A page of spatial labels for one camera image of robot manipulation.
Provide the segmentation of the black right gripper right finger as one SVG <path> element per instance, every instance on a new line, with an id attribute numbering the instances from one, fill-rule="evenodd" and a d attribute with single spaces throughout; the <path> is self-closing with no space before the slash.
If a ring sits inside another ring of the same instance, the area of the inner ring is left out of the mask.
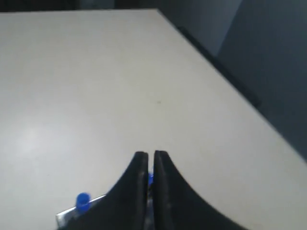
<path id="1" fill-rule="evenodd" d="M 153 216 L 157 230 L 242 229 L 191 188 L 166 151 L 155 151 L 153 165 Z"/>

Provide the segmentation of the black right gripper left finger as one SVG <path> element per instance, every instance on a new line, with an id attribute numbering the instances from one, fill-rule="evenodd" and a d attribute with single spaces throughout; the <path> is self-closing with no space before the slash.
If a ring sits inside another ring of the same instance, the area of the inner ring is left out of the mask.
<path id="1" fill-rule="evenodd" d="M 142 230 L 147 209 L 148 154 L 134 154 L 106 196 L 63 230 Z"/>

